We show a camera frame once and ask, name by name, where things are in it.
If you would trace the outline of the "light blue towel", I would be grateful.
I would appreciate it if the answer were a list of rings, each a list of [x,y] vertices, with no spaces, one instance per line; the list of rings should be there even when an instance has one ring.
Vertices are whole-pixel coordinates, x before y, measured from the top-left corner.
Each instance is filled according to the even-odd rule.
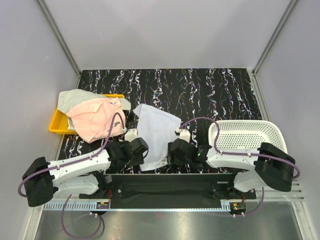
[[[177,138],[175,130],[180,127],[181,119],[144,103],[137,106],[133,112],[138,116],[138,136],[148,145],[148,154],[140,165],[141,170],[151,171],[165,166],[168,143]]]

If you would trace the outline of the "pink towel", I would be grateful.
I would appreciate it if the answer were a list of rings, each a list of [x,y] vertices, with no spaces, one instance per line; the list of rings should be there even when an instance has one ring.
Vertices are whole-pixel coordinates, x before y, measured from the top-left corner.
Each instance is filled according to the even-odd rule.
[[[126,116],[123,110],[106,113],[82,113],[67,115],[71,118],[77,134],[87,143],[106,137],[115,137],[124,133]]]

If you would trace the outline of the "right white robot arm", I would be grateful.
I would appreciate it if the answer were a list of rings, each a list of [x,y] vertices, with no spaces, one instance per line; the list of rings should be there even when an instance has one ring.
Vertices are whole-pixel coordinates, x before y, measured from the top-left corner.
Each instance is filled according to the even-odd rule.
[[[267,142],[251,149],[217,149],[210,145],[195,147],[180,138],[168,144],[167,160],[170,165],[190,165],[200,170],[245,170],[237,173],[227,185],[228,195],[235,199],[251,189],[265,186],[290,192],[296,163],[293,157]]]

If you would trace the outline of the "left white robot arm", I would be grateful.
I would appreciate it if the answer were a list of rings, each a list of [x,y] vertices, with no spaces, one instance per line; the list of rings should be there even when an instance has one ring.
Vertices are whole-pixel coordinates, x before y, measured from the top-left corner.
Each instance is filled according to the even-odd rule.
[[[103,198],[108,193],[107,184],[96,176],[93,181],[81,176],[110,168],[140,165],[148,153],[148,144],[138,137],[132,141],[105,143],[97,150],[68,159],[46,161],[45,157],[39,157],[22,176],[18,194],[27,199],[29,207],[44,205],[62,192],[67,195],[93,194]]]

